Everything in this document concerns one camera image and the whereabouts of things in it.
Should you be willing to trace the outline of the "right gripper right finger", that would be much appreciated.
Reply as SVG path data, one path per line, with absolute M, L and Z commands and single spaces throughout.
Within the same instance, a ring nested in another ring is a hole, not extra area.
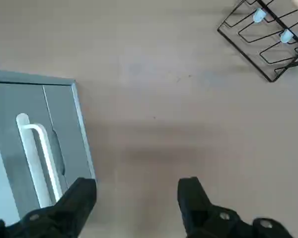
M 181 178 L 177 201 L 188 238 L 291 238 L 290 232 L 271 218 L 244 222 L 234 211 L 214 205 L 197 177 Z

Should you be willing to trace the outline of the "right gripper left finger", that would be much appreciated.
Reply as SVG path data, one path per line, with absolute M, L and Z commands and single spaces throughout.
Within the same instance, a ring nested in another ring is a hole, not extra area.
M 77 178 L 55 205 L 33 210 L 9 226 L 0 220 L 0 238 L 77 238 L 96 201 L 96 180 Z

